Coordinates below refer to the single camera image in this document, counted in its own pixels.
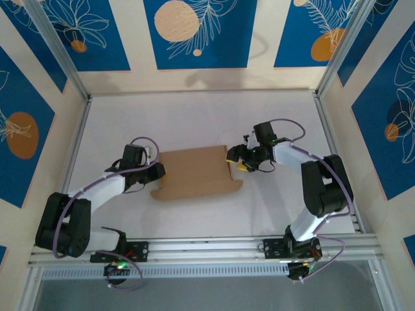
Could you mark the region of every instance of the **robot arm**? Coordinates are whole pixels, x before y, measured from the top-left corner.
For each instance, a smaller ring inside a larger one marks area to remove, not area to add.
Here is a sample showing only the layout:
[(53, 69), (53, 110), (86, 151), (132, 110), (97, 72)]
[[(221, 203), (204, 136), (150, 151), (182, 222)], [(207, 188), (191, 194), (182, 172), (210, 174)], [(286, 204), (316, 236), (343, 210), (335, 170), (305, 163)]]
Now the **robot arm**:
[[(287, 227), (283, 239), (264, 240), (264, 245), (272, 250), (266, 252), (266, 257), (304, 259), (310, 255), (311, 250), (314, 261), (317, 261), (321, 257), (321, 251), (315, 233), (329, 216), (336, 215), (347, 206), (347, 199), (340, 185), (327, 168), (310, 154), (296, 147), (289, 139), (278, 138), (270, 122), (254, 126), (253, 132), (244, 136), (244, 140), (244, 144), (230, 148), (226, 157), (228, 162), (237, 163), (237, 168), (255, 172), (259, 170), (262, 162), (271, 161), (291, 167), (302, 175), (305, 208)], [(329, 155), (324, 161), (353, 197), (341, 158)]]
[[(150, 164), (150, 159), (149, 147), (144, 148), (133, 144), (125, 146), (123, 158), (113, 163), (93, 187), (78, 196), (71, 204), (65, 215), (67, 221), (62, 223), (58, 235), (57, 249), (59, 253), (71, 257), (79, 257), (86, 250), (96, 251), (99, 249), (115, 250), (121, 255), (126, 253), (125, 233), (110, 228), (104, 228), (105, 231), (91, 232), (91, 216), (100, 206), (122, 194), (135, 183), (145, 185), (164, 176), (164, 166), (161, 163), (154, 163), (148, 169), (139, 172), (128, 172), (107, 178), (116, 172), (145, 167)], [(59, 217), (70, 199), (79, 192), (83, 192), (83, 189), (75, 190), (69, 194), (55, 192), (49, 196), (36, 233), (35, 243), (37, 246), (53, 249), (53, 238), (56, 234)]]

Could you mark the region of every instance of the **orange circle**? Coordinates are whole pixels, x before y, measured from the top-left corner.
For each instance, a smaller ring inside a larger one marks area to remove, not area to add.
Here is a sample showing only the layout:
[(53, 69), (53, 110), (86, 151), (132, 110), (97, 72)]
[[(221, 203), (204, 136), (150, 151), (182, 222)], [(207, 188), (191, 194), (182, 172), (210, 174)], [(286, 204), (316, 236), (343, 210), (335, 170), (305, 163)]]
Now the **orange circle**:
[(199, 49), (195, 49), (195, 50), (193, 51), (193, 55), (194, 55), (194, 56), (200, 56), (200, 55), (202, 55), (202, 51), (201, 51), (201, 50), (199, 50)]
[(388, 126), (385, 128), (386, 139), (392, 143), (397, 139), (398, 136), (399, 128), (397, 127), (397, 125), (394, 123), (388, 124)]
[(200, 26), (196, 12), (190, 5), (179, 0), (163, 4), (154, 15), (154, 24), (159, 35), (170, 42), (192, 38)]
[(6, 128), (11, 131), (7, 135), (10, 151), (20, 159), (30, 159), (39, 143), (39, 129), (33, 117), (25, 112), (15, 112), (8, 118)]
[(75, 52), (78, 53), (85, 53), (86, 52), (86, 44), (79, 40), (73, 40), (71, 42), (72, 49), (75, 50)]
[(320, 36), (311, 47), (311, 57), (317, 62), (326, 62), (330, 60), (335, 49), (332, 50), (331, 42), (333, 40), (334, 48), (337, 47), (344, 29), (337, 28)]

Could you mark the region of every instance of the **blue wall panel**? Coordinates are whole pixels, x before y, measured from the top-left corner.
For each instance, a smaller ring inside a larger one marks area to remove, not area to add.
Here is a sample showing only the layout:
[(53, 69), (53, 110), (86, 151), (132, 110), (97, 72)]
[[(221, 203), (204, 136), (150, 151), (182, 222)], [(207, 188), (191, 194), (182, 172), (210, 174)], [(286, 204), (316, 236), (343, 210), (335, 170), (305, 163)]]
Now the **blue wall panel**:
[(366, 22), (363, 24), (342, 65), (337, 71), (343, 86), (346, 85), (357, 64), (362, 59), (396, 3), (397, 0), (376, 1), (368, 18), (366, 18)]
[(0, 48), (0, 198), (21, 207), (54, 112)]
[(245, 68), (256, 0), (144, 0), (158, 69)]
[[(40, 2), (79, 71), (130, 70), (108, 0)], [(66, 77), (22, 6), (0, 0), (0, 6), (62, 91)]]
[(415, 185), (415, 23), (352, 106), (391, 199)]
[(292, 0), (274, 67), (327, 65), (357, 3)]
[(1, 263), (3, 262), (3, 258), (6, 255), (6, 250), (7, 250), (6, 247), (0, 245), (0, 267), (1, 267)]

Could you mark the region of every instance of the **beige wall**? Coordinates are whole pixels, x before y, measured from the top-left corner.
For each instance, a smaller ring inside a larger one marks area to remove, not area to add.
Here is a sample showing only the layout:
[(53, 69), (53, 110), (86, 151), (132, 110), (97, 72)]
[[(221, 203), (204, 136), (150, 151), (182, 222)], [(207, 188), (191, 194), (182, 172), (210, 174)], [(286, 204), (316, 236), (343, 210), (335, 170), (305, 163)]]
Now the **beige wall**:
[(386, 200), (351, 105), (412, 25), (414, 11), (413, 0), (399, 0), (348, 83), (342, 87), (335, 78), (322, 96), (359, 211), (377, 233), (406, 310), (415, 303), (415, 267), (403, 243), (415, 233), (415, 188)]
[(93, 95), (142, 91), (315, 88), (326, 67), (274, 68), (292, 0), (258, 0), (246, 69), (157, 70), (142, 1), (110, 0), (131, 71), (83, 72)]
[(55, 112), (23, 207), (0, 200), (0, 245), (7, 247), (0, 268), (1, 310), (13, 310), (23, 289), (27, 262), (45, 202), (60, 190), (83, 105), (67, 83), (59, 92), (16, 29), (0, 10), (0, 45)]

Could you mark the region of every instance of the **glass panel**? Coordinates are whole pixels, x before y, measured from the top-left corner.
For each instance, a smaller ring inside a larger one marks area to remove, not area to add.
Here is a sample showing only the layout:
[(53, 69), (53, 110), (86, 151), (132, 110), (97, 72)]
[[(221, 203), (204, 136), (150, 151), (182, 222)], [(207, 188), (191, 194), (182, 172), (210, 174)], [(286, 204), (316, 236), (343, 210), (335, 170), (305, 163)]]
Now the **glass panel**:
[(334, 262), (304, 284), (293, 284), (286, 277), (147, 279), (142, 289), (120, 295), (101, 280), (43, 281), (34, 308), (138, 309), (371, 311), (382, 307), (368, 263), (353, 261)]

